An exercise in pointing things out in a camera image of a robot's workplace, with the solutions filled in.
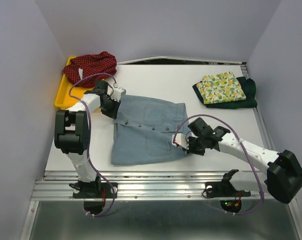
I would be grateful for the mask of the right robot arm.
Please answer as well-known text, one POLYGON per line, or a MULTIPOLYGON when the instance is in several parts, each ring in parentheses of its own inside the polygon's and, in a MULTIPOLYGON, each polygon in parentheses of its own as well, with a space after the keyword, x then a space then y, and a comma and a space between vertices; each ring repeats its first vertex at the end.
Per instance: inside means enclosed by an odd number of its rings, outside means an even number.
POLYGON ((236 157, 249 164, 251 171, 237 169, 225 173, 221 180, 206 184, 204 197, 245 197, 251 192, 271 195, 288 204, 302 188, 302 168, 294 153, 277 152, 241 139, 225 123, 212 128, 202 118, 188 125, 192 135, 176 133, 172 143, 181 146, 187 154, 204 155, 213 149, 236 157))

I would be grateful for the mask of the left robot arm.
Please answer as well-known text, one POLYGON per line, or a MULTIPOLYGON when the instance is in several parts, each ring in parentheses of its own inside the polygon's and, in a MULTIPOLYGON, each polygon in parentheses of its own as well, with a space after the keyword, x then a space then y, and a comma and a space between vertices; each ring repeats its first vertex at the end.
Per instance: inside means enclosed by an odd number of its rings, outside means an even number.
POLYGON ((117 84, 110 85, 98 80, 95 87, 77 98, 72 107, 56 112, 55 147, 70 159, 78 174, 78 181, 70 184, 74 198, 105 198, 107 193, 115 192, 90 159, 91 113, 99 109, 103 115, 116 119, 121 98, 125 94, 126 90, 117 84))

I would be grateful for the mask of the light blue denim skirt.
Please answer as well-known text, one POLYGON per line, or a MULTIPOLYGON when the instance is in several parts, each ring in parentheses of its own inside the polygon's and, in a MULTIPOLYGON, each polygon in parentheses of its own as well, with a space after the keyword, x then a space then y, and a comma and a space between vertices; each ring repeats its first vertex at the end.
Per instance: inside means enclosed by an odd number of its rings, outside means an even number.
POLYGON ((187 134, 186 105, 125 95, 114 120, 111 163, 133 166, 166 163, 186 157, 171 141, 175 132, 187 134))

